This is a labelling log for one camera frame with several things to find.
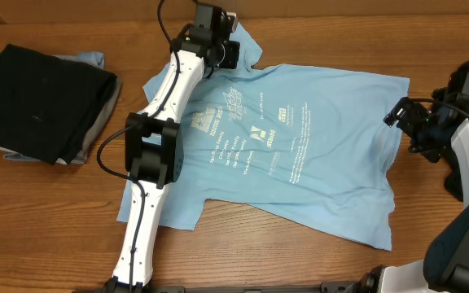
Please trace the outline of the light blue printed t-shirt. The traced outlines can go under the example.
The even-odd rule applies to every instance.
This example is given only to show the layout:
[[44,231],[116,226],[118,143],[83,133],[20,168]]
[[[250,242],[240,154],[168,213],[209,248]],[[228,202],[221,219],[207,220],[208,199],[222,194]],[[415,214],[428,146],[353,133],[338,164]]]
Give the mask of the light blue printed t-shirt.
[[244,28],[234,70],[194,89],[182,116],[184,164],[160,224],[193,230],[208,199],[245,203],[328,234],[390,250],[386,178],[401,131],[384,117],[410,81],[279,64]]

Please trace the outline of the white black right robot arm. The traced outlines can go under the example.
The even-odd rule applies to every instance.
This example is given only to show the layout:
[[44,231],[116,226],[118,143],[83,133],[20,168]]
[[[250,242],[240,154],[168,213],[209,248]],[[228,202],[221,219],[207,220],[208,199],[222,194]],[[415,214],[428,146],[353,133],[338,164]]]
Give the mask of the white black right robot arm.
[[469,292],[469,65],[453,72],[448,85],[435,90],[430,107],[421,98],[402,98],[384,122],[409,135],[410,151],[454,167],[446,187],[464,209],[432,241],[422,260],[402,266],[378,266],[357,282],[324,282],[321,292]]

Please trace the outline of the black t-shirt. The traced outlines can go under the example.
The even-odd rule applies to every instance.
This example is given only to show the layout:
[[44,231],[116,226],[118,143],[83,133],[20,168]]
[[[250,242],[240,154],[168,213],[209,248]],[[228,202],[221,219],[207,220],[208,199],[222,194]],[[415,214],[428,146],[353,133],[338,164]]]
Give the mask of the black t-shirt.
[[[458,127],[451,138],[459,137],[459,133],[469,127],[469,61],[462,64],[450,76],[445,88],[434,90],[432,98],[441,101],[449,109],[458,113]],[[445,179],[445,189],[458,200],[469,200],[469,168],[467,156],[454,150],[457,163],[449,163],[452,173]]]

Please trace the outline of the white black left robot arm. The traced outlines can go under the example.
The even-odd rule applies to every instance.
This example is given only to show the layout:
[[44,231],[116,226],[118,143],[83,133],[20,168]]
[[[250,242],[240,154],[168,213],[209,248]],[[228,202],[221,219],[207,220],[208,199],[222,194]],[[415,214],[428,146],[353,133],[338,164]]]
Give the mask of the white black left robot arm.
[[119,260],[104,292],[147,292],[160,215],[171,185],[183,166],[182,113],[207,70],[234,69],[239,43],[230,40],[238,18],[234,12],[199,2],[195,19],[169,40],[171,60],[155,97],[132,112],[112,137],[125,137],[122,178],[131,184],[131,200]]

